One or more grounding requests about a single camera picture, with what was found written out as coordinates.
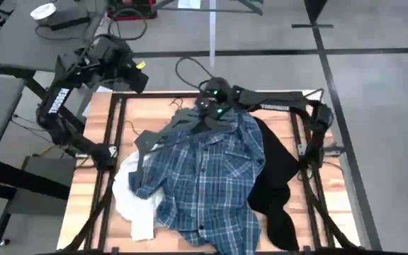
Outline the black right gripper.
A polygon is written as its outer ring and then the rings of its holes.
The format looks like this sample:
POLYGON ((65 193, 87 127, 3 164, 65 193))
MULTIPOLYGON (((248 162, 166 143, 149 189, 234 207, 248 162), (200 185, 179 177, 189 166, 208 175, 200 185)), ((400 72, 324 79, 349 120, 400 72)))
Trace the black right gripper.
POLYGON ((226 79, 213 77, 203 81, 195 100, 198 117, 212 120, 233 120, 232 87, 226 79))

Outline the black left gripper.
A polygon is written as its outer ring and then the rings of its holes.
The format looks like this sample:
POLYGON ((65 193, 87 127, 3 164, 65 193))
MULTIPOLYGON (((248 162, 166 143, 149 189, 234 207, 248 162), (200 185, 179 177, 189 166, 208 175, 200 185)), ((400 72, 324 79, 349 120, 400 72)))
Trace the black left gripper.
POLYGON ((142 93, 149 77, 142 72, 145 62, 135 63, 132 60, 132 50, 129 45, 113 36, 102 37, 99 40, 99 75, 104 80, 123 79, 136 93, 142 93))

